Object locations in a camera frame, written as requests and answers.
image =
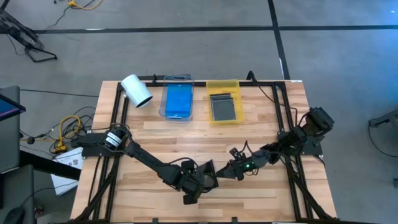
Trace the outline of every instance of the gray floor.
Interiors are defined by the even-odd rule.
[[[398,24],[395,1],[274,2],[280,26]],[[44,29],[65,5],[65,1],[54,5],[12,0],[7,11],[33,29]],[[265,0],[105,0],[93,11],[68,10],[54,29],[271,24]],[[338,216],[396,223],[398,190],[392,178],[398,177],[397,159],[375,150],[367,124],[398,109],[398,30],[283,31],[281,35],[291,79],[302,79],[310,105],[324,107],[336,121],[322,146]],[[196,79],[216,79],[243,78],[253,70],[261,79],[282,79],[272,31],[45,34],[40,39],[59,56],[58,61],[34,64],[26,56],[18,57],[7,37],[0,35],[0,87],[96,95],[103,80],[120,80],[132,73],[190,73]],[[39,134],[78,108],[95,106],[96,100],[23,92],[21,103],[28,110],[21,116],[22,130]],[[372,134],[381,149],[398,154],[390,130],[383,125]],[[46,151],[48,145],[34,147]],[[52,184],[47,174],[35,177],[37,189]],[[73,199],[73,191],[62,197],[39,194],[37,200],[47,209],[39,223],[66,221]]]

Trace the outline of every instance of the blue container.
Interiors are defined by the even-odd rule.
[[[188,123],[192,118],[193,78],[174,75],[164,78],[159,114],[168,122]]]

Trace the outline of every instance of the table leg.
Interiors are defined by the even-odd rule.
[[[60,177],[66,177],[73,180],[79,180],[80,177],[80,169],[59,163],[54,162],[49,159],[45,159],[40,156],[36,156],[29,152],[20,151],[20,159],[19,166],[25,166],[30,164],[34,167],[35,170],[40,170],[43,172],[47,172],[50,174],[55,174]]]
[[[4,9],[7,7],[9,1],[10,1],[10,0],[4,0],[4,2],[3,2],[2,5],[0,6],[0,10],[4,10]]]

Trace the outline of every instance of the wooden tabletop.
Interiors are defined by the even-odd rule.
[[[106,128],[111,113],[118,82],[103,82],[95,111],[93,128]],[[308,110],[302,82],[286,81],[291,106],[298,109],[300,119]],[[262,87],[270,96],[270,87]],[[193,120],[188,124],[166,123],[159,116],[162,87],[151,87],[153,99],[145,108],[129,105],[127,121],[133,139],[143,149],[164,162],[180,157],[191,157],[200,164],[213,159],[216,170],[226,165],[232,156],[228,153],[236,147],[242,149],[248,140],[252,150],[277,140],[279,130],[275,105],[258,87],[241,87],[245,120],[242,124],[210,126],[205,87],[195,87]],[[120,121],[120,103],[118,119]],[[285,128],[288,127],[285,113]],[[335,208],[323,164],[313,156],[302,156],[309,191],[331,216]],[[87,158],[83,164],[79,186],[71,218],[77,217],[88,203],[91,181],[97,158]],[[98,186],[101,165],[94,190]],[[294,212],[289,183],[284,165],[266,165],[256,176],[245,176],[243,181],[218,179],[219,187],[202,194],[197,204],[184,205],[183,192],[176,192],[162,183],[157,174],[128,156],[119,165],[118,181],[113,203],[112,222],[230,222],[237,217],[240,222],[293,221]],[[302,194],[298,191],[300,210],[305,217]],[[101,204],[100,218],[104,217],[106,192]]]

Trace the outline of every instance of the yellow tray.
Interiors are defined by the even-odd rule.
[[[212,80],[206,82],[207,97],[209,102],[209,119],[211,124],[238,124],[244,120],[241,89],[238,80]],[[214,121],[211,111],[210,95],[230,93],[234,99],[236,120]]]

